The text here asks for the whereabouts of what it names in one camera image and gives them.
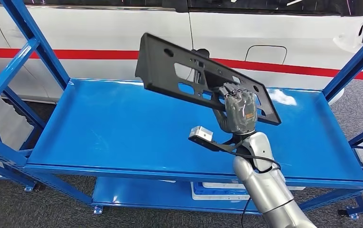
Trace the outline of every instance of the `shelf surface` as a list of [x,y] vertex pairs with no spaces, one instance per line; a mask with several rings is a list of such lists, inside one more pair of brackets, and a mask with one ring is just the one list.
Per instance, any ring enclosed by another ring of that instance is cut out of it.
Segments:
[[[268,91],[282,124],[257,123],[256,129],[268,136],[286,178],[363,181],[360,164],[320,91]],[[232,155],[187,139],[198,125],[213,131],[218,142],[231,136],[219,128],[211,109],[145,90],[142,82],[71,79],[27,166],[89,170],[91,175],[106,169],[141,178],[157,172],[236,180]]]
[[[93,205],[242,213],[246,200],[193,200],[190,182],[97,178]],[[248,212],[257,212],[253,202]]]

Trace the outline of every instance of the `car window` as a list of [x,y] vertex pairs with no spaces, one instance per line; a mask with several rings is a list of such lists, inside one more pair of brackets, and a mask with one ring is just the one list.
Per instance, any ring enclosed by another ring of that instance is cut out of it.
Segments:
[[363,16],[363,0],[189,0],[191,9]]
[[24,0],[27,5],[160,7],[162,0]]

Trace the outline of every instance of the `silver robot arm segment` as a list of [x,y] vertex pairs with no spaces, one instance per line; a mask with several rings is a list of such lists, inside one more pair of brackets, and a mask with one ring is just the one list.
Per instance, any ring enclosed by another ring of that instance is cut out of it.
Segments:
[[[254,133],[244,140],[243,145],[251,145],[256,156],[266,154],[266,157],[272,159],[268,138],[264,133]],[[281,171],[268,161],[255,160],[256,169],[260,172],[255,172],[250,162],[240,156],[235,157],[233,168],[268,225],[271,228],[315,228],[294,201]]]

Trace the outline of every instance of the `red stripe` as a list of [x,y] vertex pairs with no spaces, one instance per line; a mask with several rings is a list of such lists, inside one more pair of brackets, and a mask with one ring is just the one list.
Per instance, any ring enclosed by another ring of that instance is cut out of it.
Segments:
[[[19,49],[0,48],[0,58],[13,58]],[[54,53],[59,59],[138,59],[138,51],[130,50],[65,50],[57,49]],[[38,58],[36,53],[33,53],[30,58]],[[289,73],[299,75],[313,75],[313,76],[325,76],[334,77],[339,70],[306,67],[306,66],[290,66],[271,63],[258,63],[247,62],[240,60],[230,60],[222,58],[214,58],[213,60],[224,64],[231,68],[246,69],[246,70],[259,70],[277,73]],[[357,79],[363,80],[363,72],[360,72]]]

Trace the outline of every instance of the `white car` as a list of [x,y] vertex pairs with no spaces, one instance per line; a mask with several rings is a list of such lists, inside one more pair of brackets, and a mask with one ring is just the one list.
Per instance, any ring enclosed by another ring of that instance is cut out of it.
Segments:
[[[363,45],[363,0],[353,2],[25,0],[70,77],[135,79],[140,38],[149,32],[205,48],[266,86],[312,89],[324,88]],[[25,42],[0,5],[0,71]],[[10,87],[42,102],[62,93],[36,54]]]

